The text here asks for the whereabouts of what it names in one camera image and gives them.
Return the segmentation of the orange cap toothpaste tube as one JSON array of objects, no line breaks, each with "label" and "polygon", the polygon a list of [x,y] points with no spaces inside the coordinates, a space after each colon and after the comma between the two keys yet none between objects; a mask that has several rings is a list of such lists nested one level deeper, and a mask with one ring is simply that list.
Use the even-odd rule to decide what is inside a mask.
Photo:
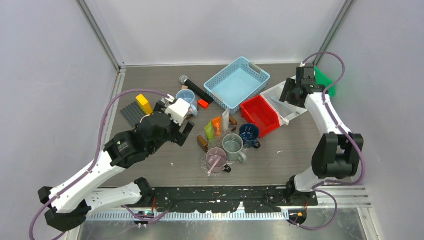
[{"label": "orange cap toothpaste tube", "polygon": [[229,129],[229,124],[230,124],[230,109],[227,108],[221,115],[221,126],[224,132]]}]

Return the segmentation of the grey mug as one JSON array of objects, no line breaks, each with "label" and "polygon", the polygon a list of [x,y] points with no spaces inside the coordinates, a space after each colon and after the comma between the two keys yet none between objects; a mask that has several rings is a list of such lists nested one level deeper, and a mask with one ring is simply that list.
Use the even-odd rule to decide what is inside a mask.
[{"label": "grey mug", "polygon": [[239,135],[235,133],[226,135],[222,140],[222,147],[226,152],[229,162],[239,161],[242,164],[247,162],[247,156],[243,153],[244,142]]}]

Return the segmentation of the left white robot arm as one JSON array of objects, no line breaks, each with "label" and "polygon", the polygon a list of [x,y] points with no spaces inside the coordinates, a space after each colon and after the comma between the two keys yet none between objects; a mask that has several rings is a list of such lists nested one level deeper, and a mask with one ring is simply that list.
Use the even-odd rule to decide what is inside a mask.
[{"label": "left white robot arm", "polygon": [[98,157],[72,178],[57,187],[42,187],[38,196],[48,207],[44,214],[47,225],[67,232],[103,210],[136,204],[148,207],[153,202],[154,191],[145,178],[102,192],[96,189],[146,160],[167,142],[183,146],[194,127],[189,121],[184,131],[180,131],[191,108],[181,98],[168,107],[158,102],[151,114],[143,117],[134,129],[116,134]]}]

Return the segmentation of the light blue mug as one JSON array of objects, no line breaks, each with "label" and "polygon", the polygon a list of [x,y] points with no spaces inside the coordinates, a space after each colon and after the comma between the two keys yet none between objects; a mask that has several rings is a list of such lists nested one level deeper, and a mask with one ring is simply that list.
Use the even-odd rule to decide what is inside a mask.
[{"label": "light blue mug", "polygon": [[176,94],[177,99],[183,99],[185,102],[190,104],[190,110],[188,115],[198,116],[198,102],[195,93],[190,89],[182,89]]}]

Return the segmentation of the dark blue mug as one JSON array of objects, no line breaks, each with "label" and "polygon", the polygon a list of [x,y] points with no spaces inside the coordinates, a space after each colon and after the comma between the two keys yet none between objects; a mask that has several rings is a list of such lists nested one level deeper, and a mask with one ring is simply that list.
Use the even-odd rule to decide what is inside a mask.
[{"label": "dark blue mug", "polygon": [[261,143],[259,142],[260,130],[252,123],[245,123],[239,128],[239,135],[243,140],[246,148],[259,149]]}]

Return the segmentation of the green toothpaste tube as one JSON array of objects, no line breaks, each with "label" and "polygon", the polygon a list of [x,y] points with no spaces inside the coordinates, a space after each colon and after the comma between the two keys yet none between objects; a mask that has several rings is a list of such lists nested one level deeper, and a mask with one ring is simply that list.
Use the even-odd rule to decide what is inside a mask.
[{"label": "green toothpaste tube", "polygon": [[205,127],[204,127],[205,135],[208,141],[213,141],[215,138],[215,132],[213,128],[213,124],[210,121]]}]

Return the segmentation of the mauve mug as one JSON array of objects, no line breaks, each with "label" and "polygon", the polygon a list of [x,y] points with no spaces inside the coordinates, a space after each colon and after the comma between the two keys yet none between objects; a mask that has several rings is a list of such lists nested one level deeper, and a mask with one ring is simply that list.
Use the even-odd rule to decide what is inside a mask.
[{"label": "mauve mug", "polygon": [[205,155],[205,163],[207,167],[207,173],[219,174],[219,173],[230,173],[232,168],[227,164],[227,154],[219,147],[211,148]]}]

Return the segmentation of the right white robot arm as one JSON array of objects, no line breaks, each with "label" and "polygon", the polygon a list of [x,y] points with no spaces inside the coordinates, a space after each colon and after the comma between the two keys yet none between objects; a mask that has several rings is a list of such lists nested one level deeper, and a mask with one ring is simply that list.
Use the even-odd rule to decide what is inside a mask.
[{"label": "right white robot arm", "polygon": [[316,188],[326,183],[341,184],[357,174],[364,139],[344,126],[332,106],[326,86],[317,83],[314,66],[297,67],[295,78],[285,81],[280,101],[306,109],[321,134],[311,166],[286,183],[286,202],[299,205]]}]

